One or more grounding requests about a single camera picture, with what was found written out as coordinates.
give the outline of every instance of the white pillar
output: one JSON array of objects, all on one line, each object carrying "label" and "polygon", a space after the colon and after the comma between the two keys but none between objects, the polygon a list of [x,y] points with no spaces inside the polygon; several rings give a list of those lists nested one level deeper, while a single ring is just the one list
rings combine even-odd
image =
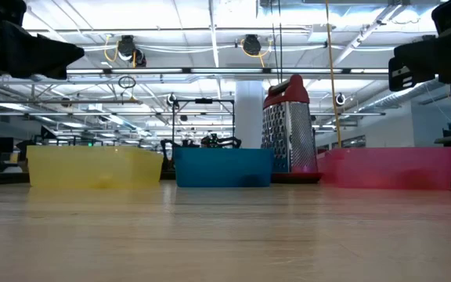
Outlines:
[{"label": "white pillar", "polygon": [[242,148],[259,149],[262,144],[262,81],[236,82],[236,138]]}]

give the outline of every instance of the plastic bin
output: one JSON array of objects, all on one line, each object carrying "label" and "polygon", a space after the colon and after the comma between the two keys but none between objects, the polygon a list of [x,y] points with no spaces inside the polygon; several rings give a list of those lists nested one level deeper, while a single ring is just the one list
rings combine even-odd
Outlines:
[{"label": "plastic bin", "polygon": [[163,156],[133,146],[29,146],[31,185],[40,188],[155,186]]},{"label": "plastic bin", "polygon": [[274,156],[269,149],[175,148],[180,187],[266,187]]},{"label": "plastic bin", "polygon": [[318,167],[322,182],[339,188],[451,188],[451,147],[336,149],[319,156]]}]

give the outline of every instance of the security camera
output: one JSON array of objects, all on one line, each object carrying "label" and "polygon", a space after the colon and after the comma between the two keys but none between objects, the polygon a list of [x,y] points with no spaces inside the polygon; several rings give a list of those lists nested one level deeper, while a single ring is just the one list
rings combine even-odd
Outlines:
[{"label": "security camera", "polygon": [[338,93],[338,96],[335,97],[335,103],[337,104],[337,107],[344,106],[345,103],[345,96],[342,93]]}]

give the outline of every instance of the metal frame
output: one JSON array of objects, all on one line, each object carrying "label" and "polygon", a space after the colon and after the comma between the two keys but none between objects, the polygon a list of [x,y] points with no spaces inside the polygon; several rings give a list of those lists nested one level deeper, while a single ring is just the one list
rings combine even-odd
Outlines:
[{"label": "metal frame", "polygon": [[[236,118],[235,118],[235,101],[233,99],[175,99],[173,101],[173,103],[171,104],[171,141],[174,143],[175,142],[175,116],[177,114],[179,114],[179,112],[187,106],[188,103],[197,103],[197,104],[205,104],[203,102],[209,102],[209,103],[220,103],[221,105],[224,106],[223,103],[231,103],[233,105],[233,112],[231,113],[230,110],[227,110],[229,114],[231,114],[233,116],[233,137],[235,136],[235,127],[236,127]],[[175,112],[175,105],[177,103],[184,103],[180,108],[179,108],[179,112]]]}]

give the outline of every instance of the yellow plastic bin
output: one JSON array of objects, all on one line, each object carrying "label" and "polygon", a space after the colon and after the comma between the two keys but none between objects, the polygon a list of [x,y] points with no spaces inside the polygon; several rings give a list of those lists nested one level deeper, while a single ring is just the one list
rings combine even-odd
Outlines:
[{"label": "yellow plastic bin", "polygon": [[163,156],[133,146],[29,146],[31,185],[52,189],[155,186]]}]

